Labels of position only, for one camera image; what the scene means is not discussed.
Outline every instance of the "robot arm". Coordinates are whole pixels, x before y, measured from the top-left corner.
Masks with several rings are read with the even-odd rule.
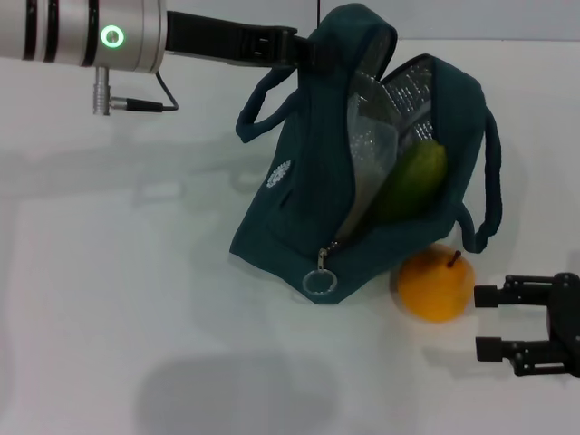
[[[0,5],[0,57],[95,67],[93,111],[102,115],[110,107],[162,111],[158,103],[112,98],[109,71],[156,73],[164,86],[158,71],[165,52],[235,65],[332,69],[332,55],[295,34],[290,27],[167,11],[165,0],[5,0]]]
[[[510,275],[502,289],[493,285],[475,287],[477,308],[500,305],[545,306],[549,340],[512,342],[499,337],[477,337],[479,361],[500,363],[507,359],[516,376],[569,373],[580,377],[580,277]]]

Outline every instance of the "teal bag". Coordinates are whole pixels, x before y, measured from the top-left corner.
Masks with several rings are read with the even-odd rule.
[[[464,248],[483,251],[502,217],[501,151],[479,83],[428,54],[380,81],[397,34],[363,5],[333,10],[309,40],[340,54],[333,71],[298,69],[298,89],[272,116],[255,122],[267,91],[294,72],[274,69],[240,113],[237,134],[243,142],[285,125],[268,176],[230,252],[279,276],[317,304],[336,304],[446,237],[456,222]],[[486,215],[476,232],[463,197],[484,133]],[[355,240],[337,238],[352,229],[355,206],[361,205],[360,218],[367,197],[376,193],[394,160],[421,139],[445,146],[449,166],[427,213],[376,227]]]

